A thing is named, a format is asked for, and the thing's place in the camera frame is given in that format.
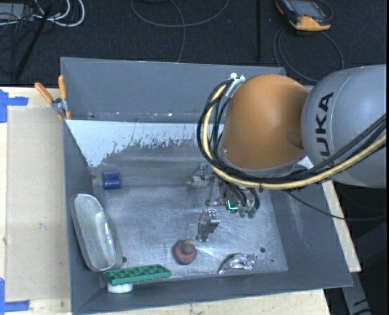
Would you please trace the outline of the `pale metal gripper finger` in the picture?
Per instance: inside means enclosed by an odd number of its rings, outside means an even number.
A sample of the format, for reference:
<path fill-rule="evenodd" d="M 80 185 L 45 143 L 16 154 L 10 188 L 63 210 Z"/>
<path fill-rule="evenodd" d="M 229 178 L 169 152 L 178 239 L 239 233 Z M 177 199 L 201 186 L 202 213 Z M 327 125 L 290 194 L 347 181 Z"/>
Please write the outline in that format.
<path fill-rule="evenodd" d="M 209 235 L 215 231 L 220 222 L 221 219 L 216 209 L 205 209 L 201 212 L 198 220 L 196 240 L 199 242 L 207 242 Z"/>
<path fill-rule="evenodd" d="M 202 189 L 215 182 L 215 175 L 208 163 L 200 163 L 187 181 L 187 186 L 192 189 Z"/>

